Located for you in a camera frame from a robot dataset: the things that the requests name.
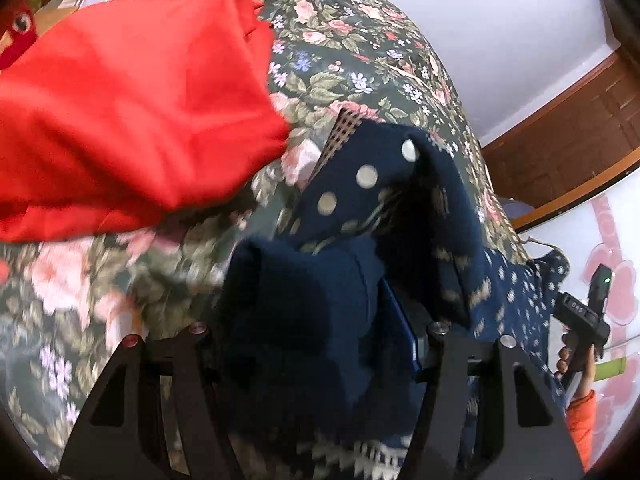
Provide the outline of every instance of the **checkered fabric trim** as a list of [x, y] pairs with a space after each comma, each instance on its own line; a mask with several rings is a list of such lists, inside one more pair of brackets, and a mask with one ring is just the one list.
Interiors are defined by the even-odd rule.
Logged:
[[340, 149], [349, 141], [356, 131], [357, 127], [362, 124], [363, 116], [350, 110], [341, 110], [338, 119], [335, 121], [334, 128], [329, 134], [324, 150], [318, 159], [309, 182], [320, 173], [320, 170], [332, 159], [332, 157], [340, 151]]

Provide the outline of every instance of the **hand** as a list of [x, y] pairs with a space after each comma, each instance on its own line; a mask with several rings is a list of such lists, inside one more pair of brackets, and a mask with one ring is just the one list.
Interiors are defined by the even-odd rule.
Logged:
[[[575, 335], [569, 331], [566, 334], [562, 334], [562, 342], [564, 344], [569, 344], [571, 342], [571, 346], [575, 346], [575, 342], [573, 339]], [[558, 357], [560, 358], [556, 364], [558, 371], [556, 372], [557, 378], [562, 378], [562, 375], [566, 373], [569, 369], [569, 365], [567, 364], [567, 359], [569, 358], [570, 352], [569, 349], [564, 346], [558, 352]], [[584, 370], [582, 371], [582, 379], [580, 380], [580, 384], [578, 385], [578, 389], [575, 391], [574, 400], [582, 399], [591, 393], [593, 389], [593, 381], [596, 377], [596, 351], [595, 346], [591, 345], [589, 348], [589, 352], [587, 353], [586, 362], [584, 364]]]

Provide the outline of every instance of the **red plush toy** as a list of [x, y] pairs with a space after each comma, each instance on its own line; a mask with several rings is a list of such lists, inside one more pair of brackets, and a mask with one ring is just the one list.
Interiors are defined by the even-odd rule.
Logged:
[[5, 34], [7, 38], [2, 38], [0, 44], [8, 44], [0, 52], [0, 70], [9, 68], [38, 39], [33, 13], [27, 6], [16, 11], [11, 27]]

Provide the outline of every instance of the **black handheld device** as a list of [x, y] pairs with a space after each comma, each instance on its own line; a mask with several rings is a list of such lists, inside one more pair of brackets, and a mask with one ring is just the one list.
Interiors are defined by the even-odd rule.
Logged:
[[603, 264], [598, 266], [591, 277], [587, 305], [567, 292], [559, 293], [556, 299], [554, 317], [577, 336], [574, 342], [567, 342], [568, 370], [561, 381], [568, 401], [574, 396], [580, 383], [590, 346], [595, 345], [596, 354], [602, 357], [604, 345], [609, 340], [610, 327], [604, 321], [604, 313], [612, 277], [609, 267]]

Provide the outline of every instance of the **navy blue garment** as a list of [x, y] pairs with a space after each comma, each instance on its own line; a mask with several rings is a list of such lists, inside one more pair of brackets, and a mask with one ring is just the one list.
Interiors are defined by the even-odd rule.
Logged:
[[[397, 475], [424, 387], [403, 375], [376, 323], [382, 275], [454, 330], [513, 335], [562, 405], [546, 361], [568, 262], [552, 251], [513, 263], [484, 240], [452, 156], [433, 137], [343, 111], [279, 239], [245, 242], [232, 258], [220, 303], [231, 428], [292, 474]], [[473, 381], [469, 394], [461, 452], [478, 412]]]

